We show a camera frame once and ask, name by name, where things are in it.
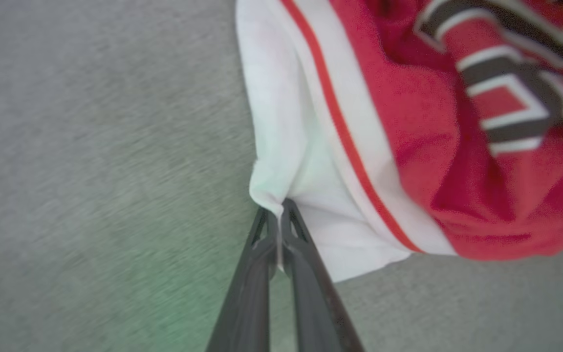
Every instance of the gray surface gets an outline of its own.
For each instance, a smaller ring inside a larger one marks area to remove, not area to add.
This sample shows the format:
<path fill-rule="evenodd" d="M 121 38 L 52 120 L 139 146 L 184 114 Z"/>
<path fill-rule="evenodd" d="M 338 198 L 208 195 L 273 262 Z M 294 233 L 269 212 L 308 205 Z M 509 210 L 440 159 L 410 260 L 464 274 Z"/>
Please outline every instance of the gray surface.
<path fill-rule="evenodd" d="M 203 350 L 255 210 L 233 26 L 230 0 L 0 0 L 0 352 Z M 338 287 L 370 352 L 563 351 L 563 254 Z"/>

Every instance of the clothing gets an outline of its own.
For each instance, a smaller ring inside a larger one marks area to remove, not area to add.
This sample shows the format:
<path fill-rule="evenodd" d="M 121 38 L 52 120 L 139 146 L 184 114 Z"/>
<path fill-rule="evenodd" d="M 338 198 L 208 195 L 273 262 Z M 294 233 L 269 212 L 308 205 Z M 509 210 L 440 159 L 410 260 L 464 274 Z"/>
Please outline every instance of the clothing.
<path fill-rule="evenodd" d="M 250 194 L 278 216 L 297 202 L 335 281 L 411 252 L 563 250 L 563 5 L 237 7 Z"/>

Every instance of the gray carpet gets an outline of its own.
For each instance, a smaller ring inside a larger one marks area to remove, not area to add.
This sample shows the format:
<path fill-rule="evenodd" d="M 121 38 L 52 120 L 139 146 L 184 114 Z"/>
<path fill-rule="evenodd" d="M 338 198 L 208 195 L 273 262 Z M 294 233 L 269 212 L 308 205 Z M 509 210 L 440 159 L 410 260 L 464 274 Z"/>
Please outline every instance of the gray carpet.
<path fill-rule="evenodd" d="M 0 0 L 0 352 L 204 350 L 254 157 L 231 0 Z M 563 254 L 337 287 L 368 352 L 563 351 Z"/>

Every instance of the red and white garment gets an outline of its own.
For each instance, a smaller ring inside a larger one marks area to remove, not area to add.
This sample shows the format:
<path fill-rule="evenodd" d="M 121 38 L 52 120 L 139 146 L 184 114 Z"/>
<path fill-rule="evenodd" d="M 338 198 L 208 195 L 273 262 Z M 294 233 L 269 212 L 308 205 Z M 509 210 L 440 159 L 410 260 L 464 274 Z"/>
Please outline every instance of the red and white garment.
<path fill-rule="evenodd" d="M 250 194 L 297 202 L 333 280 L 563 250 L 563 1 L 238 0 L 237 28 Z"/>

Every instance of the red stripe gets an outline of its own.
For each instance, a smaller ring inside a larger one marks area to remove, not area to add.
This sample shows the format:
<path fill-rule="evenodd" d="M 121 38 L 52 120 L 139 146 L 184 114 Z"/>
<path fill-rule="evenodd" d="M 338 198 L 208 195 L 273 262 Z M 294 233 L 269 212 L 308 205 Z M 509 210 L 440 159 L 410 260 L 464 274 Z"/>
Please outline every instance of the red stripe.
<path fill-rule="evenodd" d="M 377 191 L 375 191 L 375 188 L 373 187 L 373 184 L 371 183 L 368 174 L 366 173 L 366 169 L 364 169 L 362 159 L 360 159 L 360 155 L 355 148 L 355 144 L 353 144 L 353 138 L 351 138 L 351 133 L 346 126 L 345 119 L 342 116 L 340 107 L 338 106 L 336 95 L 333 92 L 331 79 L 329 78 L 329 74 L 325 66 L 323 52 L 321 51 L 316 35 L 312 31 L 307 20 L 293 0 L 281 0 L 281 2 L 284 4 L 284 6 L 286 6 L 288 13 L 290 13 L 292 18 L 295 20 L 295 23 L 297 23 L 297 27 L 299 27 L 299 29 L 301 30 L 303 37 L 310 47 L 312 57 L 314 58 L 314 63 L 319 74 L 319 80 L 323 89 L 323 93 L 325 95 L 325 100 L 331 113 L 331 119 L 333 120 L 333 124 L 336 127 L 338 137 L 340 138 L 340 142 L 342 142 L 342 147 L 346 152 L 346 156 L 349 158 L 351 166 L 353 167 L 353 171 L 360 181 L 364 192 L 366 192 L 366 195 L 368 196 L 370 202 L 373 204 L 373 207 L 375 207 L 375 210 L 377 210 L 377 213 L 382 218 L 384 223 L 388 226 L 392 234 L 397 238 L 397 240 L 409 250 L 413 250 L 414 252 L 423 252 L 418 247 L 416 247 L 413 242 L 410 241 L 410 239 L 405 235 L 401 227 L 398 225 L 397 221 L 393 218 L 392 214 L 390 214 L 388 209 L 386 209 L 382 200 L 379 199 Z"/>

